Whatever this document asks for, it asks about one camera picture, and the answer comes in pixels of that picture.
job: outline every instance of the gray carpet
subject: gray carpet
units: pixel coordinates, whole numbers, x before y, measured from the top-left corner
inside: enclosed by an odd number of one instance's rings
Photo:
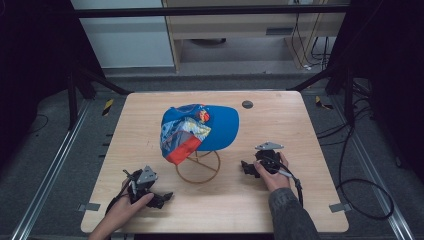
[[[233,76],[186,76],[186,77],[151,77],[140,80],[111,79],[117,85],[133,91],[196,91],[196,90],[244,90],[244,89],[285,89],[293,87],[309,77],[299,75],[233,75]],[[334,104],[323,94],[322,83],[305,90],[303,94],[306,107],[317,133],[338,126],[342,123],[336,110],[317,107],[315,94],[320,94],[323,101]],[[51,190],[47,201],[40,212],[31,237],[47,239],[48,236],[60,236],[58,239],[86,237],[80,230],[83,213],[77,211],[79,204],[89,201],[91,191],[107,153],[104,143],[110,142],[125,96],[120,96],[100,85],[95,100],[89,101],[86,120],[72,145],[59,176]],[[105,102],[114,99],[109,115],[101,115]],[[366,103],[358,105],[357,110],[366,107]],[[32,131],[22,142],[19,151],[14,155],[14,165],[0,183],[0,235],[4,239],[13,233],[31,203],[38,186],[43,180],[50,163],[55,157],[63,141],[68,123],[67,93],[60,92],[45,99],[39,105],[39,114],[33,124]],[[410,169],[398,168],[394,163],[391,149],[379,130],[376,122],[370,118],[372,112],[366,112],[357,121],[356,131],[378,169],[392,197],[407,221],[416,239],[424,239],[423,184]],[[347,132],[320,140],[321,144],[343,141]],[[335,185],[338,183],[338,166],[343,144],[322,146],[322,150],[332,174]],[[366,178],[354,148],[349,142],[343,160],[342,178]],[[382,215],[374,190],[363,184],[348,184],[345,192],[351,201],[370,214]],[[346,213],[350,228],[343,234],[325,234],[323,239],[397,239],[387,220],[369,219],[357,211]]]

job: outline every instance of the hat stand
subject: hat stand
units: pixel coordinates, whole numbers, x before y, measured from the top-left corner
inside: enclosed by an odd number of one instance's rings
[[[202,159],[202,158],[204,158],[204,157],[206,157],[207,155],[209,155],[210,153],[215,153],[215,155],[216,155],[216,160],[218,161],[218,166],[216,167],[216,168],[213,168],[213,167],[211,167],[211,166],[208,166],[208,165],[206,165],[205,163],[202,163],[202,162],[200,162],[200,160]],[[175,167],[176,167],[176,170],[177,170],[177,173],[178,173],[178,175],[184,180],[184,181],[186,181],[186,182],[188,182],[188,183],[195,183],[195,184],[201,184],[201,183],[207,183],[207,182],[209,182],[210,180],[212,180],[217,174],[218,174],[218,172],[219,172],[219,169],[220,169],[220,167],[221,167],[221,158],[219,157],[219,155],[218,155],[218,153],[216,152],[216,151],[210,151],[210,152],[206,152],[206,153],[204,153],[204,154],[202,154],[202,155],[200,155],[199,156],[199,153],[197,152],[197,151],[195,151],[194,152],[194,157],[193,156],[189,156],[189,157],[187,157],[187,159],[188,160],[190,160],[190,161],[192,161],[192,162],[194,162],[195,164],[199,164],[199,165],[201,165],[201,166],[203,166],[203,167],[205,167],[205,168],[207,168],[207,169],[209,169],[209,170],[211,170],[211,171],[213,171],[214,172],[214,174],[211,176],[211,177],[209,177],[208,179],[206,179],[206,180],[202,180],[202,181],[195,181],[195,180],[190,180],[190,179],[188,179],[187,177],[185,177],[185,176],[183,176],[183,174],[180,172],[180,169],[179,169],[179,165],[176,165]]]

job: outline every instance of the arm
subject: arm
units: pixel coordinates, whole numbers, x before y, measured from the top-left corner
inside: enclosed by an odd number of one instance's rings
[[[150,200],[152,200],[153,196],[153,193],[149,193],[144,195],[134,204],[131,204],[128,193],[125,190],[119,200],[112,206],[106,216],[93,230],[88,239],[107,239],[114,231],[121,228],[138,211],[144,208],[150,202]]]
[[[288,167],[288,161],[281,152],[280,156],[281,162]],[[271,192],[268,204],[272,215],[274,238],[319,239],[312,219],[290,188],[290,179],[279,173],[269,173],[257,161],[253,164]]]

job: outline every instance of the hand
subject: hand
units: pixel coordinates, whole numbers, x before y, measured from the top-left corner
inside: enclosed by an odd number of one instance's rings
[[[125,188],[121,198],[112,206],[103,220],[97,225],[93,232],[89,236],[89,240],[105,239],[111,235],[114,231],[121,228],[126,222],[128,222],[138,211],[144,208],[150,200],[152,200],[154,194],[149,193],[144,195],[134,204],[131,204],[130,197],[128,196],[127,180],[122,182],[122,187]]]
[[[281,163],[283,163],[284,166],[288,167],[289,162],[287,161],[286,157],[283,155],[282,152],[280,152],[280,156]],[[290,188],[290,180],[288,177],[278,172],[274,174],[269,173],[258,161],[254,161],[253,165],[255,166],[256,171],[258,171],[262,179],[265,181],[265,184],[270,192],[273,192],[279,188]]]

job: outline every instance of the cap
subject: cap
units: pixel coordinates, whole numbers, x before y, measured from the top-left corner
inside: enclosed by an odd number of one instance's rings
[[[169,108],[161,126],[162,156],[178,165],[194,151],[228,147],[237,136],[239,115],[231,107],[190,104]]]

